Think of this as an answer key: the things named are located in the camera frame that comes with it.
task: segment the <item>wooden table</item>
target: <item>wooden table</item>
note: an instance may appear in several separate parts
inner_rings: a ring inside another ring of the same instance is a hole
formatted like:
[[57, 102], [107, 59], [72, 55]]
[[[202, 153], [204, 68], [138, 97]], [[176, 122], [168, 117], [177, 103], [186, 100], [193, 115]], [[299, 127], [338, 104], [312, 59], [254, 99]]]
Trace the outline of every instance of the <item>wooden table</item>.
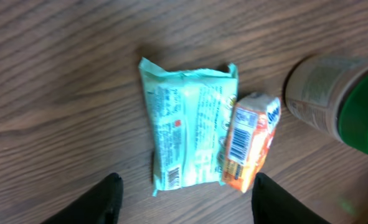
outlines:
[[[39, 223], [110, 172], [119, 223], [252, 223], [251, 193], [217, 183], [152, 197], [137, 69], [236, 63], [240, 95], [282, 95], [318, 52], [368, 57], [368, 1], [0, 0], [0, 223]], [[368, 156], [283, 108], [271, 178], [333, 223], [368, 221]]]

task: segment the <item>cylindrical container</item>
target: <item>cylindrical container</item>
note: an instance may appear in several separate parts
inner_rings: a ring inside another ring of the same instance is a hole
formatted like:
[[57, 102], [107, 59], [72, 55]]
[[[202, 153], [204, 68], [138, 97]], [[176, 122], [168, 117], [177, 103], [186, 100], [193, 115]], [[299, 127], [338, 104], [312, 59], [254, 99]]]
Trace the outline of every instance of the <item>cylindrical container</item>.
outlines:
[[308, 58], [291, 74], [285, 100], [297, 118], [368, 154], [368, 59]]

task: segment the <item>lid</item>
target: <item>lid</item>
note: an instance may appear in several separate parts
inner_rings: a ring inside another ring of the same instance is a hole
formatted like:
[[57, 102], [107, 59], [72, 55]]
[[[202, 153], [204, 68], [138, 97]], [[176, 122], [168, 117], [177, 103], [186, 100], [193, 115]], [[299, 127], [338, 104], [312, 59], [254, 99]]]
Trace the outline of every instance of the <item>lid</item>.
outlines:
[[368, 75], [358, 83], [344, 103], [338, 130], [347, 145], [368, 154]]

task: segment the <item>mint green wrapper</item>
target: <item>mint green wrapper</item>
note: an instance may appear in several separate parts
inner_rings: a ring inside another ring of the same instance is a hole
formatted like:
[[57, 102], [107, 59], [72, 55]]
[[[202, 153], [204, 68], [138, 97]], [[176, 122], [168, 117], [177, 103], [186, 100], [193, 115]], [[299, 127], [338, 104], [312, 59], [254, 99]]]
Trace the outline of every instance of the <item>mint green wrapper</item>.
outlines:
[[221, 180], [238, 71], [167, 72], [142, 58], [139, 71], [156, 145], [153, 185], [175, 190]]

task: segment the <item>small orange and white packet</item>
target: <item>small orange and white packet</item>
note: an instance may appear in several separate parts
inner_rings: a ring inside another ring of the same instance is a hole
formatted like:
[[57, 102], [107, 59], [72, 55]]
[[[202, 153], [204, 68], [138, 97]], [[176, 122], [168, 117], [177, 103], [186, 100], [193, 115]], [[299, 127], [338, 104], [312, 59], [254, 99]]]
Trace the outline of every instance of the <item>small orange and white packet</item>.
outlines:
[[223, 182], [243, 193], [248, 190], [264, 165], [280, 116], [280, 99], [263, 93], [252, 93], [235, 105]]

